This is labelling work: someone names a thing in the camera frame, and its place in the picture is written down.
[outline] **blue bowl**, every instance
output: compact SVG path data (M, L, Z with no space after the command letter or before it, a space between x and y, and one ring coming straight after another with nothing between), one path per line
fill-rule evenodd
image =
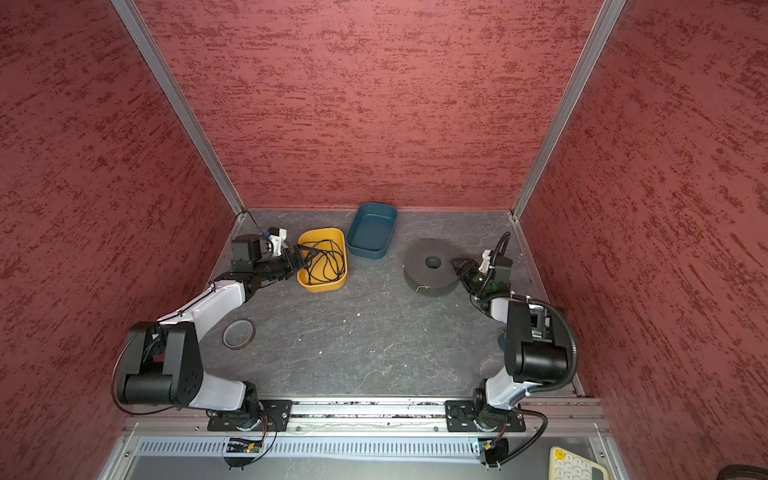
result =
M367 202L360 205L346 235L352 255L378 260L386 255L395 232L397 209L387 204Z

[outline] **metal bracket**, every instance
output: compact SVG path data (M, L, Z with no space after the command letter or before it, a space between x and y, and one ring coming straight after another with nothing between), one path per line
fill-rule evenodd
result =
M506 424L507 432L525 432L525 420L523 416L518 416L514 412L497 413L481 411L480 415L486 422L498 422L498 426L493 430L481 429L476 422L475 410L471 401L449 400L445 402L445 422L448 425L449 432L500 432L502 423Z
M288 420L290 420L290 409L293 402L290 400L262 400L261 404L264 413L270 417L268 429L274 432L274 425L276 425L278 432L285 432ZM247 413L227 413L226 416L222 416L214 412L208 420L208 432L239 432L243 434L243 430L238 429L235 425L238 425L239 420L244 422L248 419Z

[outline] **yellow bowl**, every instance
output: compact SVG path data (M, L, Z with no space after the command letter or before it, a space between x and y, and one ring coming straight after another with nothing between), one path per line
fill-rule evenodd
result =
M317 230L306 231L302 233L301 237L299 237L299 244L308 243L308 242L322 242L323 240L333 240L334 242L338 243L338 245L341 247L341 251L344 255L344 267L345 267L344 274L341 276L340 279L336 280L335 282L318 283L314 285L314 284L310 284L310 274L305 269L299 270L299 274L296 276L299 279L299 283L301 283L301 286L306 288L306 290L311 293L321 293L321 292L330 292L331 290L338 290L339 288L344 286L344 283L346 283L346 274L349 272L349 264L346 261L346 245L344 245L344 232L342 232L338 228L319 228ZM323 250L331 250L331 245L332 244L330 242L322 242L315 245L315 247L321 248ZM303 252L303 254L306 257L309 254L309 252ZM315 277L318 277L320 272L325 273L326 276L334 276L332 267L325 257L314 260L314 264L311 268L313 271L313 275Z

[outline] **tape roll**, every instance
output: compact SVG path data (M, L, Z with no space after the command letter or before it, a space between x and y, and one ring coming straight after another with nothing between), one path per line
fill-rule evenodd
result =
M448 295L458 283L451 260L460 256L458 249L445 240L417 240L406 250L402 269L406 283L411 290L421 295Z

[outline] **red wall panel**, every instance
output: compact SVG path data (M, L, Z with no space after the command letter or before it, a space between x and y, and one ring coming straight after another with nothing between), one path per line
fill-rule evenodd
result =
M523 215L635 480L768 464L766 20L630 0Z
M0 5L0 477L92 478L127 328L202 290L232 213L108 0Z
M249 207L504 210L601 0L137 0Z

